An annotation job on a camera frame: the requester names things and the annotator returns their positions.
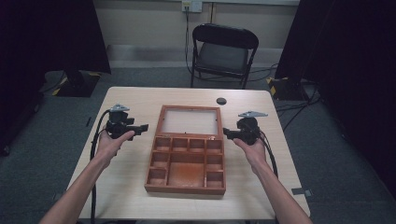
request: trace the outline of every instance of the baseboard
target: baseboard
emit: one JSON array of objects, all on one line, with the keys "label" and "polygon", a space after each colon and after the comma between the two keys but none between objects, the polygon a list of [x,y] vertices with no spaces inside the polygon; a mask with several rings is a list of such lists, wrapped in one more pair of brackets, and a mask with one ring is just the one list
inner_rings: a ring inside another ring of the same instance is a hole
[{"label": "baseboard", "polygon": [[[278,63],[283,49],[258,49],[252,67],[270,67]],[[183,67],[186,66],[184,48],[137,47],[109,45],[106,49],[110,67]],[[188,64],[191,66],[192,48]]]}]

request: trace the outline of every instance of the wooden box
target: wooden box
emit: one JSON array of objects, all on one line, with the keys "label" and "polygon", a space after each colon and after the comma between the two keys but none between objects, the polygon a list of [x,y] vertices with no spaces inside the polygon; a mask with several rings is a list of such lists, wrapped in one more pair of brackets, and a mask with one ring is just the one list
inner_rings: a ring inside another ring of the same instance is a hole
[{"label": "wooden box", "polygon": [[224,142],[218,107],[163,105],[146,191],[223,195]]}]

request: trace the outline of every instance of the gray carpet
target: gray carpet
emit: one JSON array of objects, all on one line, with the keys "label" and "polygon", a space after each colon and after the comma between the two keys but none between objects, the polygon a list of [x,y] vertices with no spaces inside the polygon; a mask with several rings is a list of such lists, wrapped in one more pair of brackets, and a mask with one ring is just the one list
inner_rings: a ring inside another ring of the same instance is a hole
[{"label": "gray carpet", "polygon": [[[87,121],[96,117],[108,88],[190,86],[186,68],[117,68],[112,73],[100,78],[91,98],[54,97],[46,92],[39,111],[10,145],[10,155],[0,158],[0,223],[37,223],[53,205],[54,195],[65,191],[92,128]],[[61,74],[48,73],[43,90]],[[266,74],[254,73],[250,79]],[[195,88],[240,86],[195,79]],[[247,89],[268,87],[262,79],[249,82]],[[313,86],[306,86],[306,91],[312,94]],[[275,101],[277,106],[300,103]],[[297,111],[279,112],[282,125]],[[311,218],[315,223],[396,223],[395,201],[338,127],[328,108],[318,103],[306,108],[285,131],[303,188],[313,192],[307,197]]]}]

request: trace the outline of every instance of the white wall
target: white wall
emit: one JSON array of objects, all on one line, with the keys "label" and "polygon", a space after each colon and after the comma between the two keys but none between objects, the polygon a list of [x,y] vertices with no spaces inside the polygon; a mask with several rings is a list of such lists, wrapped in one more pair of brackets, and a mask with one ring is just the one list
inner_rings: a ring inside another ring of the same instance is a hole
[{"label": "white wall", "polygon": [[[180,2],[96,0],[94,3],[106,45],[184,49],[187,23]],[[202,13],[190,13],[190,33],[195,26],[212,18],[214,23],[243,27],[256,34],[260,40],[258,57],[261,51],[274,49],[280,56],[296,9],[297,6],[224,3],[212,7],[211,3],[203,3]]]}]

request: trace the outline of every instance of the person's right hand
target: person's right hand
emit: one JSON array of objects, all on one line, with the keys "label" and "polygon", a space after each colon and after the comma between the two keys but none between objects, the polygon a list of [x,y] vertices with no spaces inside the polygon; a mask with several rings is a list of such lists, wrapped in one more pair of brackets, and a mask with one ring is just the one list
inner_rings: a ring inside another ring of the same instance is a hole
[{"label": "person's right hand", "polygon": [[258,172],[256,167],[259,167],[260,164],[267,163],[265,157],[265,146],[262,140],[257,139],[257,141],[252,146],[249,146],[244,141],[238,138],[235,138],[233,142],[244,150],[247,161],[248,163],[250,163],[253,173],[257,175]]},{"label": "person's right hand", "polygon": [[123,142],[134,136],[134,131],[129,131],[117,139],[112,139],[106,131],[102,131],[99,136],[99,145],[96,155],[101,155],[106,162],[105,168],[110,164],[111,159],[117,155]]}]

